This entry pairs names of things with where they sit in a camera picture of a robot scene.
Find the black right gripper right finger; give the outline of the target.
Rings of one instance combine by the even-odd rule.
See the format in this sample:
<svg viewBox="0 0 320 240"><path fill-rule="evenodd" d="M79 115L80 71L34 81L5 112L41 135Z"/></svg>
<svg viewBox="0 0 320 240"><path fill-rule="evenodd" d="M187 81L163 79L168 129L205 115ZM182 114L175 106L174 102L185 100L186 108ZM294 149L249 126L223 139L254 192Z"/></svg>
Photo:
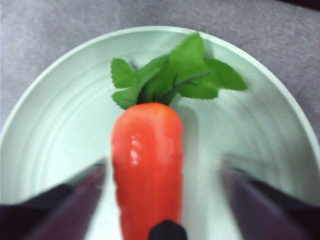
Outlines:
<svg viewBox="0 0 320 240"><path fill-rule="evenodd" d="M290 196L224 160L221 180L245 240L318 240L320 207Z"/></svg>

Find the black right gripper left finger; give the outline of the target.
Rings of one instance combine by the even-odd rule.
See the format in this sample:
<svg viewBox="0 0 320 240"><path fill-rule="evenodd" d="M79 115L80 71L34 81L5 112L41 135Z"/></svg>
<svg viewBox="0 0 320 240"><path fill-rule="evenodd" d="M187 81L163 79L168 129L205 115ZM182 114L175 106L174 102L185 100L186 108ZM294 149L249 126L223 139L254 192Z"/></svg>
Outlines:
<svg viewBox="0 0 320 240"><path fill-rule="evenodd" d="M99 204L106 159L32 198L0 206L2 240L82 240Z"/></svg>

